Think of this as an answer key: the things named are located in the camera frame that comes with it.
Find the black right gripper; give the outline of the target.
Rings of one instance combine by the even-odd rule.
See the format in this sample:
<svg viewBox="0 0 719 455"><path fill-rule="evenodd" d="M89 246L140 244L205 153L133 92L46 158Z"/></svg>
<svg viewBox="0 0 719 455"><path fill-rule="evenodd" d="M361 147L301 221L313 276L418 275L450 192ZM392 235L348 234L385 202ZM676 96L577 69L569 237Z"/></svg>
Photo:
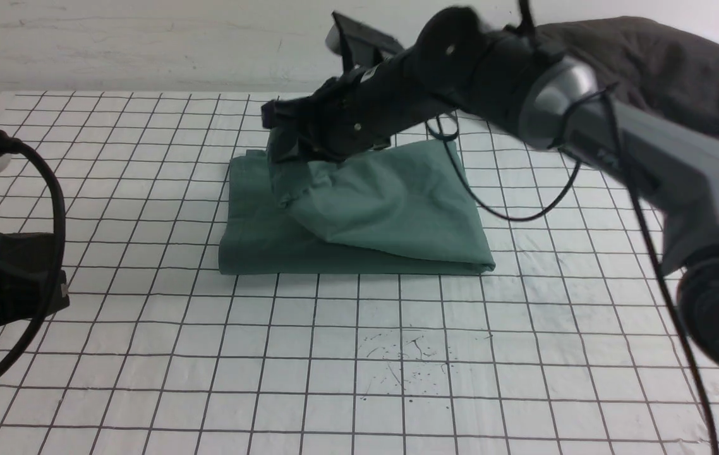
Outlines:
<svg viewBox="0 0 719 455"><path fill-rule="evenodd" d="M389 147L392 136L406 129L409 88L407 66L356 67L329 78L308 96L265 103L262 126L291 130L307 157L344 161Z"/></svg>

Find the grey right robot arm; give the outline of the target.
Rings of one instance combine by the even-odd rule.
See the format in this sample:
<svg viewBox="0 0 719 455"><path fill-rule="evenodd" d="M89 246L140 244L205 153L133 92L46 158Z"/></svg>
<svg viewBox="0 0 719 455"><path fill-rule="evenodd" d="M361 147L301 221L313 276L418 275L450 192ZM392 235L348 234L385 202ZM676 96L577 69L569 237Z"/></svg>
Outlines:
<svg viewBox="0 0 719 455"><path fill-rule="evenodd" d="M327 43L342 75L267 102L262 126L290 131L303 159L339 163L460 110L607 173L665 217L652 266L661 276L685 268L672 318L719 366L719 141L614 100L587 64L536 38L528 2L519 11L518 27L490 31L472 8L441 9L408 49L333 13Z"/></svg>

